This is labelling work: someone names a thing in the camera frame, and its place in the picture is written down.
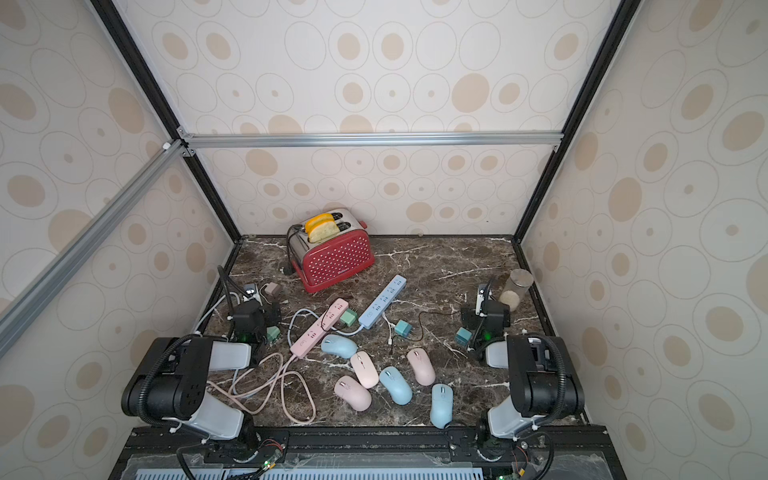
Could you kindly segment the teal charger small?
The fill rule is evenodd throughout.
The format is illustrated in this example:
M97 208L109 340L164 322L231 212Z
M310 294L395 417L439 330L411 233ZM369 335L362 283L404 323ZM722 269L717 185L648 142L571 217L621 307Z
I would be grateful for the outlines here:
M459 328L454 336L454 340L457 345L463 348L467 348L469 346L470 341L473 338L473 333L470 330L467 330L466 328Z

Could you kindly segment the black usb cables blue strip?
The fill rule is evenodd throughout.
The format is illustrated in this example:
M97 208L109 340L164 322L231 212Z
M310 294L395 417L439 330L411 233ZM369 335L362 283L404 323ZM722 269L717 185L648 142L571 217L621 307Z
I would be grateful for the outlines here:
M430 342L452 342L462 327L461 312L422 311L417 315L415 342L426 345Z

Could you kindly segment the pink power strip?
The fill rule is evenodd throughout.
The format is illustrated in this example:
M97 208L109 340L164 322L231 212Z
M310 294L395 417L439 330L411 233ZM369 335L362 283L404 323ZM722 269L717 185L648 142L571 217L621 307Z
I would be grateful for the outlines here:
M341 319L348 309L348 302L338 298L290 347L291 353L304 358Z

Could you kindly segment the light blue power strip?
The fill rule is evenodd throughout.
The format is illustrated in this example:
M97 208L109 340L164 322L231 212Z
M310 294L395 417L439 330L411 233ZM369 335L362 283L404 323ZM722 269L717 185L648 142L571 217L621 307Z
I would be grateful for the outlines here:
M395 275L366 310L358 317L360 325L364 329L371 329L393 300L404 289L405 285L406 279L401 275Z

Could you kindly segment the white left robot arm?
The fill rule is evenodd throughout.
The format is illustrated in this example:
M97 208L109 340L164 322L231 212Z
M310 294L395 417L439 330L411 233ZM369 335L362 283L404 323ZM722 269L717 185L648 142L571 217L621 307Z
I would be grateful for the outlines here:
M121 396L124 414L209 441L253 443L253 421L207 391L213 371L253 368L264 358L280 307L249 299L234 307L227 338L192 333L155 339Z

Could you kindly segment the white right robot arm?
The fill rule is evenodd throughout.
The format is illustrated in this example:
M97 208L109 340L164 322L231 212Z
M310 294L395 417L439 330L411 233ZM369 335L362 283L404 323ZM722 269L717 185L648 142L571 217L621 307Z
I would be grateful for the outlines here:
M527 431L583 413L584 390L562 338L508 334L509 306L483 291L473 307L461 309L461 322L469 355L509 377L507 397L479 421L485 437L518 440Z

